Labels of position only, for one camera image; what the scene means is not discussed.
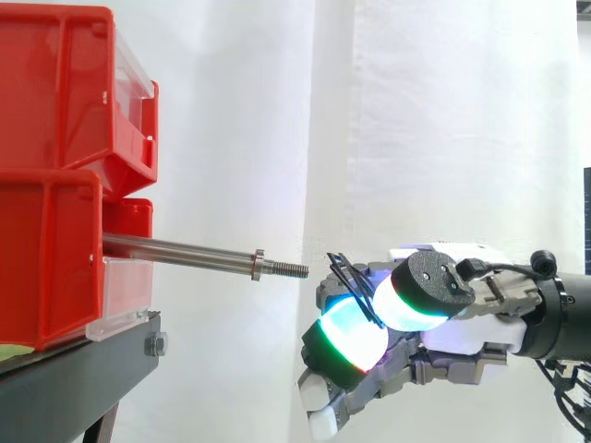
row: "stacked storage bin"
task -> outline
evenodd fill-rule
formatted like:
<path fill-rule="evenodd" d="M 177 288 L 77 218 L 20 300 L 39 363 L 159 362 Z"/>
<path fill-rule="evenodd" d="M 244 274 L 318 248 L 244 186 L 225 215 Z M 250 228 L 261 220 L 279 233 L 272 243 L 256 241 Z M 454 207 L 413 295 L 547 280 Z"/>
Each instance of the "stacked storage bin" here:
<path fill-rule="evenodd" d="M 151 237 L 158 86 L 109 9 L 0 4 L 0 347 L 102 340 L 147 320 L 151 263 L 103 232 Z"/>

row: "glowing green light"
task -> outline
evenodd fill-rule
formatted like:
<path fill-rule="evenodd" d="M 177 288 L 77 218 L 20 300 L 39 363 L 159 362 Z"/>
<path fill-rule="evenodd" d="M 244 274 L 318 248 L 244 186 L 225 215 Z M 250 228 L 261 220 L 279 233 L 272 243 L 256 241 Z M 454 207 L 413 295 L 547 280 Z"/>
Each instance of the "glowing green light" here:
<path fill-rule="evenodd" d="M 390 276 L 384 280 L 373 296 L 373 308 L 389 328 L 401 331 L 421 331 L 438 327 L 448 318 L 429 316 L 407 305 L 392 286 Z"/>
<path fill-rule="evenodd" d="M 339 353 L 363 372 L 369 371 L 388 348 L 388 330 L 370 323 L 353 297 L 341 300 L 322 315 L 320 327 Z"/>

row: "screw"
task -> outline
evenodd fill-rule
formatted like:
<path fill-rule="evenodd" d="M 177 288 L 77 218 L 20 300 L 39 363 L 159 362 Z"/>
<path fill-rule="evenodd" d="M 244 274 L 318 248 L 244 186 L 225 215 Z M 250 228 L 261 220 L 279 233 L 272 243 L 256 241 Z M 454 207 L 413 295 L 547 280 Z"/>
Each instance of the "screw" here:
<path fill-rule="evenodd" d="M 296 265 L 294 263 L 283 263 L 281 261 L 272 262 L 271 275 L 281 275 L 284 277 L 293 277 L 295 279 L 307 279 L 308 274 L 308 266 Z"/>
<path fill-rule="evenodd" d="M 168 350 L 168 334 L 166 332 L 156 332 L 147 339 L 148 352 L 152 357 L 164 357 Z"/>
<path fill-rule="evenodd" d="M 282 261 L 273 261 L 265 259 L 265 251 L 257 249 L 254 255 L 254 265 L 252 280 L 259 281 L 261 274 L 281 275 L 283 277 L 292 277 L 295 279 L 307 279 L 310 272 L 306 265 L 296 265 L 295 263 L 283 263 Z"/>

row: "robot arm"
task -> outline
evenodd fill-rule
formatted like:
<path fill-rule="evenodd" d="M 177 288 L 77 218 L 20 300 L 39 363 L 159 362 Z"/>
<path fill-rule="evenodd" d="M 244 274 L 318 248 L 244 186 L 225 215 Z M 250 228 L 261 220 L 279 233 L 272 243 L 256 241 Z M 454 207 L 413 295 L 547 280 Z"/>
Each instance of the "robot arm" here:
<path fill-rule="evenodd" d="M 398 392 L 405 383 L 426 385 L 437 378 L 476 385 L 485 365 L 506 365 L 507 353 L 547 362 L 591 358 L 591 342 L 585 341 L 585 331 L 591 329 L 591 322 L 586 326 L 585 321 L 591 316 L 591 277 L 556 277 L 551 255 L 533 256 L 536 272 L 515 267 L 482 246 L 464 248 L 459 257 L 453 254 L 455 259 L 438 252 L 439 246 L 450 248 L 450 244 L 420 245 L 391 251 L 391 262 L 356 265 L 377 288 L 372 307 L 388 326 L 380 328 L 361 318 L 371 334 L 352 329 L 355 332 L 346 336 L 347 343 L 363 338 L 360 348 L 366 353 L 381 352 L 366 370 L 350 349 L 345 350 L 344 359 L 332 358 L 332 348 L 341 343 L 330 329 L 322 328 L 323 319 L 330 318 L 333 309 L 344 311 L 343 306 L 351 312 L 359 309 L 334 273 L 320 284 L 317 306 L 323 315 L 303 337 L 302 355 L 308 369 L 298 381 L 315 439 L 334 436 L 368 402 Z M 499 261 L 498 270 L 478 269 L 485 263 L 480 260 L 461 261 L 476 257 L 475 252 Z M 406 307 L 399 301 L 389 303 L 387 297 L 400 293 L 402 298 L 402 291 L 407 304 L 421 308 L 419 316 L 406 313 L 398 318 Z M 346 330 L 350 325 L 342 322 L 340 326 Z"/>

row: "screw thread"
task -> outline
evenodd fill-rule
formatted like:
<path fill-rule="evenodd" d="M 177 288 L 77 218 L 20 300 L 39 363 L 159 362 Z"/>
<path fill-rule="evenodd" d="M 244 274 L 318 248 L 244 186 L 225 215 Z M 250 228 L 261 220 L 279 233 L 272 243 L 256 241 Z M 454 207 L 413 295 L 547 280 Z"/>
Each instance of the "screw thread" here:
<path fill-rule="evenodd" d="M 293 263 L 282 263 L 275 261 L 271 269 L 272 275 L 282 275 L 284 277 L 293 277 L 295 279 L 307 279 L 309 268 L 306 265 L 296 265 Z"/>

